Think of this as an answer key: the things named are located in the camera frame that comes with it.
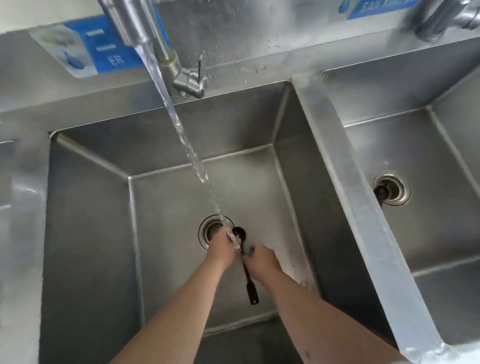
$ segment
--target blue label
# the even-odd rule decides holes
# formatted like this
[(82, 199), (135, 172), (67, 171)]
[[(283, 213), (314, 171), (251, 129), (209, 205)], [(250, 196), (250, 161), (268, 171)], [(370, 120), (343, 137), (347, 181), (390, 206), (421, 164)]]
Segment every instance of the blue label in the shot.
[(417, 1), (418, 0), (360, 0), (347, 20), (408, 9), (415, 5)]
[(105, 15), (64, 23), (78, 33), (98, 73), (113, 72), (142, 66), (132, 47), (125, 46)]

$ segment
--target running water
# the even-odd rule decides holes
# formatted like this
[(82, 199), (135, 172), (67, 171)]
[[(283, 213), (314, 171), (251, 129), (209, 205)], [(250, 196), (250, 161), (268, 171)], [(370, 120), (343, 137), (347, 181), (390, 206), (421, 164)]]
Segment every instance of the running water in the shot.
[(175, 110), (175, 107), (173, 106), (172, 99), (170, 98), (170, 95), (168, 94), (167, 87), (165, 86), (165, 82), (163, 81), (162, 77), (162, 72), (160, 71), (160, 67), (158, 65), (158, 60), (156, 59), (155, 52), (152, 48), (152, 45), (149, 43), (141, 43), (138, 46), (135, 47), (135, 50), (137, 51), (138, 55), (142, 59), (145, 67), (148, 70), (148, 73), (150, 74), (150, 77), (152, 77), (153, 82), (155, 83), (155, 86), (160, 93), (160, 96), (163, 99), (163, 102), (165, 104), (165, 108), (167, 109), (168, 114), (170, 115), (170, 118), (172, 120), (173, 126), (175, 127), (175, 130), (177, 131), (177, 134), (179, 135), (180, 141), (183, 144), (183, 148), (185, 149), (185, 152), (187, 153), (187, 157), (189, 161), (191, 162), (193, 169), (195, 169), (195, 172), (197, 173), (198, 178), (200, 178), (200, 181), (205, 185), (208, 191), (208, 197), (210, 199), (210, 202), (215, 208), (216, 213), (220, 216), (220, 220), (222, 221), (223, 226), (228, 228), (228, 235), (230, 239), (236, 243), (236, 247), (239, 248), (240, 245), (236, 241), (235, 235), (232, 233), (231, 229), (232, 226), (228, 222), (228, 220), (225, 218), (225, 216), (222, 214), (222, 211), (220, 210), (220, 207), (216, 203), (215, 196), (212, 192), (212, 186), (210, 185), (210, 182), (208, 180), (208, 175), (207, 171), (205, 170), (205, 166), (198, 158), (198, 155), (195, 153), (193, 150), (192, 145), (190, 144), (190, 141), (187, 138), (187, 135), (185, 133), (185, 130), (183, 128), (182, 123), (180, 122), (180, 119), (178, 117), (177, 111)]

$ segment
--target drain strainer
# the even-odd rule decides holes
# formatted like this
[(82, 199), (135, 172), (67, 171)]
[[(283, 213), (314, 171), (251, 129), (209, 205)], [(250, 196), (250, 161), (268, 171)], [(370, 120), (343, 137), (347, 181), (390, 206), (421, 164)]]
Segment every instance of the drain strainer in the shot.
[(404, 205), (412, 196), (410, 186), (405, 179), (392, 170), (386, 170), (375, 177), (373, 189), (378, 186), (384, 186), (388, 190), (388, 197), (383, 201), (387, 205)]
[[(235, 226), (232, 220), (226, 216), (225, 218), (231, 227)], [(223, 224), (219, 215), (209, 216), (200, 224), (200, 227), (198, 228), (198, 241), (205, 250), (208, 250), (208, 243), (210, 240), (212, 240), (216, 232), (222, 228), (222, 226)]]

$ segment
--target stainless steel sink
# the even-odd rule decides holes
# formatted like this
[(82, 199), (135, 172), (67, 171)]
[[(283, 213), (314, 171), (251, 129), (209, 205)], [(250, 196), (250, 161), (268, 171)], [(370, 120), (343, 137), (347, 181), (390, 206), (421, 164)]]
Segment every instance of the stainless steel sink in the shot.
[(478, 52), (477, 43), (324, 74), (355, 160), (372, 188), (379, 174), (393, 171), (400, 187), (411, 191), (401, 206), (384, 203), (383, 213), (440, 336), (450, 345), (480, 340), (480, 199), (470, 170), (478, 152), (471, 138), (470, 149), (460, 153), (457, 147), (469, 134), (478, 135), (470, 111), (478, 101), (461, 102), (467, 93), (474, 95), (478, 77), (469, 91), (460, 86), (438, 97), (478, 64), (469, 56)]
[[(274, 248), (295, 280), (395, 344), (291, 84), (178, 113), (248, 242)], [(163, 109), (52, 137), (41, 363), (107, 362), (203, 261), (199, 227), (215, 212), (187, 163)], [(196, 362), (301, 363), (272, 298), (258, 283), (251, 306), (245, 285), (240, 264), (223, 276)]]

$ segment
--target hand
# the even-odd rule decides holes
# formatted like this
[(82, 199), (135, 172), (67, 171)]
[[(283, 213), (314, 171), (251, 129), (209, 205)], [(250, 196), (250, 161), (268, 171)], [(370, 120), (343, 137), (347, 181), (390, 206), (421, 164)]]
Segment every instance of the hand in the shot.
[(243, 257), (243, 262), (248, 271), (257, 281), (268, 289), (268, 280), (277, 272), (282, 272), (282, 267), (276, 258), (275, 252), (263, 244), (250, 247), (250, 254)]
[(228, 230), (222, 227), (208, 243), (208, 252), (205, 262), (218, 265), (222, 272), (238, 259), (240, 250), (228, 238)]

